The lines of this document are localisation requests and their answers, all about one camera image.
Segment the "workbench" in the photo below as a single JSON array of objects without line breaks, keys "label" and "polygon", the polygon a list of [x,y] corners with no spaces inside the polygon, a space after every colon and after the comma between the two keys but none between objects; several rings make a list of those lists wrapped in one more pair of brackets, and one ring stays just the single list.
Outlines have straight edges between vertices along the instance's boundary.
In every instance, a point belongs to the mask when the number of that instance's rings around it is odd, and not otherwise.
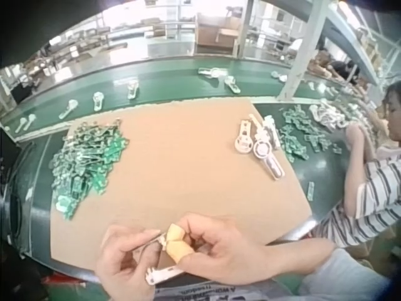
[{"label": "workbench", "polygon": [[[265,63],[225,58],[191,58],[136,63],[94,73],[56,87],[40,97],[22,103],[2,122],[15,129],[21,116],[34,113],[38,119],[30,131],[43,129],[60,122],[58,115],[64,111],[69,99],[77,99],[80,103],[66,120],[90,115],[93,113],[92,95],[96,91],[105,94],[102,111],[144,103],[232,95],[222,82],[200,77],[197,74],[199,67],[227,68],[229,73],[236,77],[237,84],[241,88],[241,96],[250,97],[278,95],[283,84],[271,78],[270,73],[273,70],[280,73],[288,71]],[[140,80],[139,95],[133,102],[127,100],[127,81],[124,81],[124,78],[130,77],[138,77]],[[328,86],[335,85],[316,78],[310,79],[324,82]],[[302,83],[296,96],[319,99],[324,95],[311,91],[307,84]],[[285,124],[283,110],[294,106],[287,103],[255,103],[254,105],[262,116],[272,115],[277,128]],[[301,105],[301,107],[311,117],[308,111],[309,105]],[[62,130],[53,134],[43,134],[41,137],[21,143],[22,147],[26,147],[31,142],[34,146],[28,152],[14,180],[14,185],[17,187],[16,195],[23,204],[23,213],[21,232],[13,242],[25,254],[47,267],[72,277],[96,281],[93,272],[53,260],[50,254],[49,221],[53,175],[49,164],[54,154],[62,148],[63,137],[66,133],[67,130]],[[296,130],[294,135],[302,144],[307,145],[310,155],[307,161],[295,160],[292,164],[295,173],[305,193],[308,183],[315,183],[314,201],[310,202],[313,215],[303,229],[296,230],[299,238],[300,235],[306,234],[316,222],[321,221],[342,198],[349,153],[342,142],[341,133],[332,134],[331,139],[343,149],[342,155],[334,154],[331,150],[314,153],[309,143],[303,140],[303,133]]]}]

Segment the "black hair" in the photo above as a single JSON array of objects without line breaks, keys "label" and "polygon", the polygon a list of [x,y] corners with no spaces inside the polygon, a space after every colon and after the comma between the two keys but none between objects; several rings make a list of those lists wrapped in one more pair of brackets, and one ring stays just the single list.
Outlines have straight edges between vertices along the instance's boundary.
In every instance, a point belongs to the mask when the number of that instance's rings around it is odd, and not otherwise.
[{"label": "black hair", "polygon": [[397,94],[397,99],[401,103],[401,80],[392,83],[387,87],[386,90],[386,95],[384,96],[383,102],[388,103],[388,98],[390,96],[390,93],[396,93]]},{"label": "black hair", "polygon": [[[356,65],[356,64],[355,64],[352,60],[350,60],[350,61],[346,64],[346,66],[347,66],[349,69],[352,69],[355,65]],[[355,70],[355,73],[353,74],[354,77],[358,77],[360,71],[361,71],[361,69],[359,69],[359,67],[357,67],[357,69]]]},{"label": "black hair", "polygon": [[389,85],[386,89],[386,94],[384,96],[384,99],[382,101],[383,103],[383,108],[384,108],[384,116],[387,117],[387,105],[388,101],[390,98],[390,93],[395,93],[397,95],[398,101],[401,103],[401,80],[392,83]]}]

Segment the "cardboard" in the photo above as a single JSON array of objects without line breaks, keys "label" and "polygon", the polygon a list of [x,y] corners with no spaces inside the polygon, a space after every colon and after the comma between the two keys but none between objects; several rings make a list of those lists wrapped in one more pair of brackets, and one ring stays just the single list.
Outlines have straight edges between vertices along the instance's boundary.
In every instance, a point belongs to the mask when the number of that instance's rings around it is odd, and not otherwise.
[{"label": "cardboard", "polygon": [[52,208],[52,258],[92,270],[110,224],[166,231],[188,211],[232,216],[260,243],[299,226],[311,210],[284,153],[275,155],[286,176],[275,181],[253,154],[234,148],[241,120],[250,113],[261,120],[246,98],[212,98],[81,119],[105,124],[121,118],[130,144],[109,174],[104,195],[91,193],[71,221]]}]

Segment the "white plastic component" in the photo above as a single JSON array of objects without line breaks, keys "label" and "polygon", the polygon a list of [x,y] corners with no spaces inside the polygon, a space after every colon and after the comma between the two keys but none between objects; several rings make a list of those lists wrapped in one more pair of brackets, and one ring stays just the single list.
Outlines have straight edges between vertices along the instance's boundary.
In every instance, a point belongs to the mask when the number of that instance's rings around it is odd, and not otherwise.
[{"label": "white plastic component", "polygon": [[281,143],[278,137],[276,122],[274,121],[273,116],[268,115],[264,118],[263,127],[268,131],[268,135],[270,136],[270,143],[273,146],[273,149],[280,149]]},{"label": "white plastic component", "polygon": [[17,129],[15,130],[15,134],[18,134],[19,131],[22,129],[23,125],[26,124],[28,122],[28,120],[25,117],[22,117],[19,120],[19,126],[17,127]]},{"label": "white plastic component", "polygon": [[146,271],[145,279],[149,285],[156,285],[160,282],[166,281],[172,277],[182,274],[184,271],[177,268],[175,265],[161,270],[155,268],[148,268]]},{"label": "white plastic component", "polygon": [[287,82],[288,76],[287,75],[280,75],[280,77],[278,79],[282,83],[285,83],[285,82]]},{"label": "white plastic component", "polygon": [[315,90],[315,83],[314,82],[309,82],[308,86],[311,88],[312,91]]},{"label": "white plastic component", "polygon": [[69,113],[71,113],[72,111],[74,111],[78,106],[78,101],[75,99],[71,99],[68,101],[68,105],[67,105],[67,109],[61,113],[58,118],[63,120]]},{"label": "white plastic component", "polygon": [[100,111],[103,107],[103,99],[105,99],[104,94],[102,92],[95,92],[92,99],[94,104],[93,110],[95,112]]},{"label": "white plastic component", "polygon": [[279,78],[280,74],[277,71],[273,71],[272,73],[270,73],[271,77],[273,78]]},{"label": "white plastic component", "polygon": [[61,213],[64,213],[64,212],[67,211],[67,207],[62,206],[59,202],[57,202],[56,203],[56,210],[61,212]]},{"label": "white plastic component", "polygon": [[138,79],[130,80],[128,82],[128,99],[133,100],[137,97],[137,91],[139,88],[139,81]]},{"label": "white plastic component", "polygon": [[28,130],[29,127],[31,126],[32,122],[34,122],[35,120],[36,120],[36,115],[35,114],[30,114],[28,116],[28,122],[24,126],[24,130]]},{"label": "white plastic component", "polygon": [[251,123],[249,121],[241,121],[239,135],[234,145],[236,150],[242,154],[248,154],[252,151],[253,141],[251,138]]},{"label": "white plastic component", "polygon": [[323,94],[326,91],[326,85],[324,83],[320,83],[318,85],[318,91]]},{"label": "white plastic component", "polygon": [[332,97],[334,97],[333,92],[331,91],[331,89],[326,89],[326,92],[329,93]]},{"label": "white plastic component", "polygon": [[231,89],[234,94],[240,94],[241,89],[236,85],[236,79],[233,76],[228,76],[224,83]]},{"label": "white plastic component", "polygon": [[219,78],[219,77],[226,77],[228,74],[227,69],[222,68],[199,68],[198,74],[204,75],[207,78]]},{"label": "white plastic component", "polygon": [[[253,147],[253,152],[255,156],[259,159],[261,159],[265,165],[270,169],[270,171],[273,174],[273,177],[277,179],[281,179],[282,177],[285,176],[284,169],[281,167],[280,163],[278,162],[276,156],[272,153],[272,147],[270,144],[270,136],[268,131],[266,130],[265,127],[263,127],[259,121],[256,119],[256,117],[253,114],[249,114],[249,117],[251,120],[254,122],[257,130],[256,130],[256,135],[255,135],[255,145]],[[264,121],[264,125],[269,125],[271,126],[271,119],[272,116],[267,118],[267,121]]]},{"label": "white plastic component", "polygon": [[271,144],[268,141],[258,140],[253,147],[253,152],[258,159],[265,159],[271,152]]},{"label": "white plastic component", "polygon": [[315,121],[324,125],[331,131],[334,131],[336,128],[342,129],[348,125],[344,114],[340,113],[325,99],[321,101],[320,107],[317,105],[311,105],[309,110],[311,111]]},{"label": "white plastic component", "polygon": [[263,159],[263,161],[270,168],[270,171],[276,180],[281,179],[286,175],[284,169],[281,167],[273,153],[270,153],[267,158]]}]

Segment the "person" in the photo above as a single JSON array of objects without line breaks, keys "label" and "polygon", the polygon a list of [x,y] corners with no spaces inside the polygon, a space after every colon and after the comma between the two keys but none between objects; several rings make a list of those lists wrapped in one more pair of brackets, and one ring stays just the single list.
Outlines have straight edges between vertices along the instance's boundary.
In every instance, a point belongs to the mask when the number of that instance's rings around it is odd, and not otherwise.
[{"label": "person", "polygon": [[[172,288],[148,285],[145,272],[156,266],[160,247],[150,244],[135,261],[132,250],[159,231],[135,233],[111,226],[95,272],[112,300],[359,301],[371,300],[388,286],[386,278],[326,239],[263,246],[247,239],[227,219],[189,213],[176,224],[185,230],[187,239],[207,243],[210,250],[184,256],[178,268],[207,281]],[[305,275],[299,295],[291,295],[272,280],[283,273]]]},{"label": "person", "polygon": [[[333,78],[336,78],[342,82],[348,79],[354,66],[355,63],[351,60],[348,63],[343,61],[333,61],[328,64],[326,69],[333,75]],[[368,102],[366,91],[358,84],[359,74],[360,69],[359,67],[356,67],[355,72],[350,79],[351,88],[355,93],[360,94],[365,102]]]},{"label": "person", "polygon": [[[345,63],[343,61],[333,61],[327,66],[327,70],[330,71],[335,78],[347,80],[354,66],[355,63],[353,61],[349,61],[348,63]],[[357,84],[359,73],[360,69],[359,67],[357,67],[355,73],[350,80],[350,83],[354,86]]]},{"label": "person", "polygon": [[[292,44],[288,46],[287,55],[294,58],[298,54],[298,50],[301,47],[302,41],[303,39],[301,38],[294,40]],[[316,53],[313,55],[314,57],[319,51],[323,50],[327,51],[327,49],[325,48],[325,43],[326,43],[326,38],[324,36],[320,36],[316,44],[316,50],[315,50]]]},{"label": "person", "polygon": [[401,81],[390,85],[383,100],[388,106],[389,138],[398,147],[381,146],[374,152],[357,124],[346,130],[351,147],[345,176],[344,200],[314,229],[340,247],[371,240],[401,217]]}]

